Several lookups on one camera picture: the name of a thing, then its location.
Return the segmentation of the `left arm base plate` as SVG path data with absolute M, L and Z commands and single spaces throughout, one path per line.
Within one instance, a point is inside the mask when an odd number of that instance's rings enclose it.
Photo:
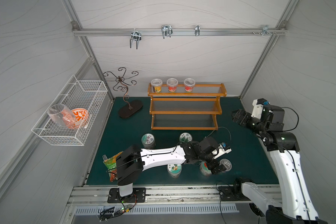
M 133 192 L 128 196 L 120 196 L 118 188 L 109 191 L 108 203 L 144 203 L 146 200 L 146 188 L 133 188 Z

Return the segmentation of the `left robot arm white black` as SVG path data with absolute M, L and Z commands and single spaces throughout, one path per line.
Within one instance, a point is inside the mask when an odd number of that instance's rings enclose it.
M 119 196 L 133 194 L 133 183 L 143 171 L 169 164 L 185 165 L 205 162 L 213 175 L 224 172 L 227 168 L 217 160 L 231 152 L 225 143 L 217 143 L 213 137 L 206 137 L 201 142 L 179 143 L 165 149 L 145 149 L 132 145 L 116 158 L 117 185 Z

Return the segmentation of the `small clear yellow seed container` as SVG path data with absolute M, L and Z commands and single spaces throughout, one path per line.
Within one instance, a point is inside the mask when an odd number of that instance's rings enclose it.
M 163 81 L 161 79 L 156 78 L 151 81 L 151 86 L 153 88 L 153 92 L 155 93 L 161 92 L 162 85 L 163 85 Z

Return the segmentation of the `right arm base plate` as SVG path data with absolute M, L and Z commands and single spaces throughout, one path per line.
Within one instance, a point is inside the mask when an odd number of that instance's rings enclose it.
M 220 194 L 221 201 L 244 201 L 245 198 L 239 194 L 234 187 L 230 186 L 219 186 L 217 190 Z

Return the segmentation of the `small clear red seed container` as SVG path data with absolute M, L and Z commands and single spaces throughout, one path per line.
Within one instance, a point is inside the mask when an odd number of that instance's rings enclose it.
M 178 80 L 175 78 L 169 78 L 167 80 L 167 87 L 169 92 L 176 92 L 178 87 Z

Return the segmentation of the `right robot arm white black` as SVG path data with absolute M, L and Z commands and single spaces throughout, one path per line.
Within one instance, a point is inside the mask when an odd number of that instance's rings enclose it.
M 251 130 L 266 147 L 279 180 L 282 202 L 252 182 L 242 183 L 241 192 L 265 214 L 268 224 L 324 224 L 309 196 L 297 138 L 283 130 L 284 115 L 284 107 L 265 104 L 255 105 L 254 113 L 232 111 L 232 121 Z

